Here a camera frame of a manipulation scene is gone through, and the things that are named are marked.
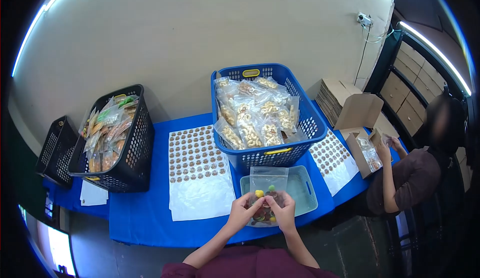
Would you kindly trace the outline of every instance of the open cardboard box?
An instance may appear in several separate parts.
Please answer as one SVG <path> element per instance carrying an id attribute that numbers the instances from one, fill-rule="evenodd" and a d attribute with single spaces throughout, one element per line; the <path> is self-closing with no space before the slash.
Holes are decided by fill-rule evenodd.
<path id="1" fill-rule="evenodd" d="M 382 113 L 384 102 L 373 94 L 353 94 L 346 98 L 334 130 L 340 130 L 351 151 L 362 178 L 373 172 L 370 170 L 357 137 L 366 137 L 376 146 L 382 141 L 382 134 L 398 137 L 399 134 Z M 370 135 L 363 127 L 373 129 Z"/>

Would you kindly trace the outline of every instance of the yellow basket handle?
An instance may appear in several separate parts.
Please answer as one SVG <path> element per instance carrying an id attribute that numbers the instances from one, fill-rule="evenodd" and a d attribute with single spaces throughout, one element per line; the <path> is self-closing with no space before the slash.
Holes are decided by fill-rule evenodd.
<path id="1" fill-rule="evenodd" d="M 260 75 L 259 69 L 245 70 L 242 72 L 243 77 L 257 77 Z"/>
<path id="2" fill-rule="evenodd" d="M 276 150 L 276 151 L 268 151 L 268 152 L 265 152 L 264 155 L 272 155 L 272 154 L 277 154 L 277 153 L 289 152 L 292 149 L 293 149 L 293 147 L 286 148 L 286 149 L 281 149 L 281 150 Z"/>

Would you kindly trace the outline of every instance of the hand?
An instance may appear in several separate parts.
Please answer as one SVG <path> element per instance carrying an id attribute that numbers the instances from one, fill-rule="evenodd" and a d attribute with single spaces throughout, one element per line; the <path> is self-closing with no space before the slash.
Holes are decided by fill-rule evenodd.
<path id="1" fill-rule="evenodd" d="M 248 206 L 250 196 L 251 194 L 248 192 L 232 202 L 230 216 L 224 226 L 232 236 L 247 225 L 248 221 L 250 221 L 265 201 L 265 197 L 261 197 L 249 209 L 246 209 L 245 207 Z"/>
<path id="2" fill-rule="evenodd" d="M 401 150 L 405 150 L 403 147 L 402 147 L 402 144 L 400 143 L 399 139 L 397 137 L 394 137 L 394 136 L 391 136 L 390 139 L 392 140 L 392 148 L 393 150 L 395 150 L 396 152 L 399 152 Z"/>
<path id="3" fill-rule="evenodd" d="M 283 208 L 275 202 L 272 196 L 265 196 L 265 200 L 275 214 L 275 219 L 280 226 L 280 230 L 283 233 L 294 231 L 297 229 L 295 227 L 295 200 L 293 200 L 286 191 L 279 192 L 278 195 L 283 196 Z"/>
<path id="4" fill-rule="evenodd" d="M 392 155 L 390 153 L 390 149 L 384 142 L 378 143 L 378 145 L 375 147 L 375 150 L 377 151 L 378 158 L 380 158 L 381 162 L 384 165 L 386 165 L 387 163 L 391 163 Z"/>

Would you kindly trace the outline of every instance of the blue tablecloth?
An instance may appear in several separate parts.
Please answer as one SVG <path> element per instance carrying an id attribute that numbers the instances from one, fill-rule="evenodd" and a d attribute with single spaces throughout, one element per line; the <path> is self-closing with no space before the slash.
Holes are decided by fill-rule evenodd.
<path id="1" fill-rule="evenodd" d="M 327 120 L 327 117 L 324 115 L 324 113 L 322 112 L 322 110 L 320 109 L 320 107 L 315 101 L 313 101 L 313 105 L 318 110 L 318 113 L 320 113 L 320 116 L 325 121 L 325 124 L 327 125 L 327 127 L 333 131 L 333 134 L 335 134 L 336 137 L 340 140 L 340 142 L 345 146 L 345 148 L 348 149 L 349 146 L 347 146 L 347 143 L 343 139 L 343 136 L 340 133 L 340 131 L 333 130 L 332 125 L 330 125 L 330 123 Z M 370 134 L 369 129 L 365 128 L 365 131 L 368 134 Z M 402 142 L 401 139 L 400 139 L 400 143 L 402 144 L 403 148 L 405 148 L 405 144 Z M 392 158 L 393 158 L 392 163 L 396 163 L 397 161 L 400 160 L 399 154 L 394 149 L 390 148 L 390 152 L 392 153 Z M 362 175 L 360 174 L 360 172 L 358 172 L 357 175 L 355 175 L 353 179 L 350 180 L 350 182 L 348 182 L 339 192 L 335 194 L 335 196 L 333 196 L 333 203 L 335 204 L 335 207 L 339 206 L 342 203 L 347 202 L 351 198 L 357 196 L 358 194 L 366 190 L 370 185 L 370 182 L 371 182 L 370 178 L 362 179 Z"/>
<path id="2" fill-rule="evenodd" d="M 82 179 L 74 177 L 71 189 L 66 190 L 47 179 L 43 179 L 43 186 L 49 189 L 49 198 L 58 206 L 63 208 L 86 213 L 96 217 L 109 219 L 110 199 L 106 201 L 105 205 L 96 206 L 82 206 L 80 202 L 80 193 L 82 191 Z"/>
<path id="3" fill-rule="evenodd" d="M 169 209 L 168 136 L 171 131 L 191 129 L 212 124 L 212 114 L 157 123 L 153 145 L 150 190 L 143 193 L 112 193 L 110 197 L 110 238 L 122 243 L 162 246 L 200 247 L 209 241 L 227 222 L 228 215 L 193 221 L 173 222 Z M 305 154 L 296 164 L 307 168 L 318 208 L 295 218 L 297 226 L 305 225 L 334 209 L 327 185 L 315 161 Z M 241 196 L 240 178 L 233 167 L 233 185 L 236 197 Z M 244 227 L 229 243 L 238 243 L 280 233 L 278 227 Z"/>

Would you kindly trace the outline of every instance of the black plastic basket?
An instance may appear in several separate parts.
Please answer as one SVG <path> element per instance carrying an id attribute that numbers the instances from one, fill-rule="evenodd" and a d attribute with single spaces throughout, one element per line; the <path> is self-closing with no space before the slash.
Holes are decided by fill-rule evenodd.
<path id="1" fill-rule="evenodd" d="M 35 173 L 57 185 L 71 188 L 74 179 L 68 173 L 68 164 L 77 138 L 78 134 L 72 129 L 67 116 L 56 119 L 46 135 Z"/>
<path id="2" fill-rule="evenodd" d="M 146 192 L 150 186 L 155 131 L 145 104 L 144 87 L 135 84 L 104 95 L 95 102 L 90 111 L 94 107 L 98 111 L 101 110 L 111 97 L 122 94 L 137 95 L 140 98 L 118 161 L 106 171 L 90 173 L 87 154 L 83 153 L 86 141 L 79 136 L 68 166 L 68 173 L 112 193 Z"/>

